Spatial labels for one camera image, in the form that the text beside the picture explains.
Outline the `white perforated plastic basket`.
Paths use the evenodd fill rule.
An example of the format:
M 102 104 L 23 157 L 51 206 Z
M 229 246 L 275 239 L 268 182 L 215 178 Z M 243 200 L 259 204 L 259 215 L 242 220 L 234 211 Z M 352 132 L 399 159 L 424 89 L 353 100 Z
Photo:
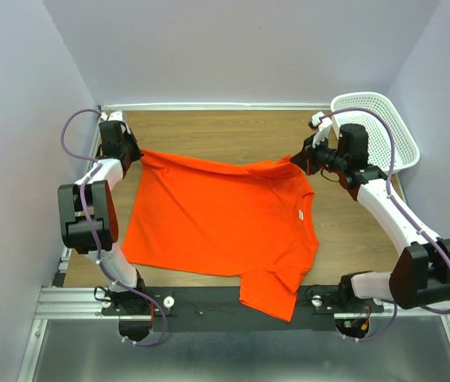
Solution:
M 354 123 L 365 127 L 368 133 L 369 163 L 388 172 L 415 166 L 420 151 L 396 107 L 377 92 L 352 92 L 336 96 L 331 101 L 332 111 L 342 111 L 332 117 L 333 129 L 339 135 L 344 124 Z

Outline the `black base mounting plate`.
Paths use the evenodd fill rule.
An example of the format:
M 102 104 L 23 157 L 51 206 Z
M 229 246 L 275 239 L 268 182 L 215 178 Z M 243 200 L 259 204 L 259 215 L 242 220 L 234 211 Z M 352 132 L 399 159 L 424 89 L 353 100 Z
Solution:
M 297 292 L 290 321 L 243 305 L 236 286 L 148 287 L 141 297 L 130 291 L 93 290 L 101 314 L 118 319 L 122 341 L 157 345 L 171 333 L 254 332 L 309 329 L 339 331 L 364 338 L 372 314 L 384 311 L 381 303 L 343 299 L 337 286 L 303 286 Z

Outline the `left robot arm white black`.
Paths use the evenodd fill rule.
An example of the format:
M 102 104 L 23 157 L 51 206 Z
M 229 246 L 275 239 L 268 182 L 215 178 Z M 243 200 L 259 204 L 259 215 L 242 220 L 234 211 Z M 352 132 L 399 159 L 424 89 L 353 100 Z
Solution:
M 112 189 L 143 153 L 127 123 L 119 117 L 98 124 L 100 152 L 87 157 L 89 170 L 57 190 L 60 231 L 64 245 L 85 255 L 101 270 L 108 287 L 99 301 L 117 314 L 150 314 L 153 303 L 145 294 L 138 271 L 118 244 L 118 218 Z

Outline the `aluminium frame rail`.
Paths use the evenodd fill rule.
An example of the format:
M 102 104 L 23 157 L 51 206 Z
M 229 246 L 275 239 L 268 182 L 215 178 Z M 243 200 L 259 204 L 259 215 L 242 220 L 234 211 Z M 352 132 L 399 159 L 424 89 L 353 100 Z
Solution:
M 275 318 L 243 305 L 239 301 L 237 286 L 167 286 L 150 287 L 145 294 L 156 303 L 154 311 L 163 309 L 167 317 L 175 317 L 184 308 L 193 309 L 198 315 L 207 312 L 224 314 L 249 314 L 255 317 Z M 424 310 L 450 314 L 450 300 L 443 286 L 421 289 L 413 297 L 401 295 L 391 300 L 377 296 L 368 298 L 372 312 L 389 313 L 393 304 L 403 310 L 416 310 L 422 315 Z M 41 290 L 37 302 L 35 318 L 37 319 L 92 319 L 92 318 L 139 318 L 150 315 L 149 302 L 140 298 L 131 306 L 119 300 L 128 299 L 126 292 L 119 292 L 116 297 L 110 296 L 108 289 L 47 287 Z M 292 321 L 302 312 L 304 306 L 314 314 L 332 314 L 336 317 L 349 316 L 359 312 L 363 301 L 354 295 L 346 296 L 334 286 L 302 286 L 299 288 L 296 308 Z

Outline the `orange t shirt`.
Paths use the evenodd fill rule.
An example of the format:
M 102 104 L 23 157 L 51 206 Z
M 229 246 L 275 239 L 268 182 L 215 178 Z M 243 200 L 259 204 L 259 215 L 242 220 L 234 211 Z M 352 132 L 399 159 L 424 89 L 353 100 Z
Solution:
M 288 322 L 316 257 L 314 191 L 289 158 L 246 166 L 146 150 L 122 250 L 136 265 L 239 277 L 239 301 Z

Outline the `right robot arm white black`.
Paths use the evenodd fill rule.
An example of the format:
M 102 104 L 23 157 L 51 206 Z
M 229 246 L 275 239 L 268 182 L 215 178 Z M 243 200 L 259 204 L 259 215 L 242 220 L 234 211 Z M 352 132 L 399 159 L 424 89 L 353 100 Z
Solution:
M 306 174 L 337 174 L 339 184 L 377 220 L 398 253 L 392 271 L 343 276 L 336 292 L 338 306 L 352 312 L 365 299 L 376 298 L 405 310 L 420 307 L 450 314 L 450 239 L 424 225 L 391 188 L 388 176 L 370 163 L 364 126 L 342 126 L 335 149 L 328 145 L 330 119 L 311 128 L 313 135 L 290 161 Z

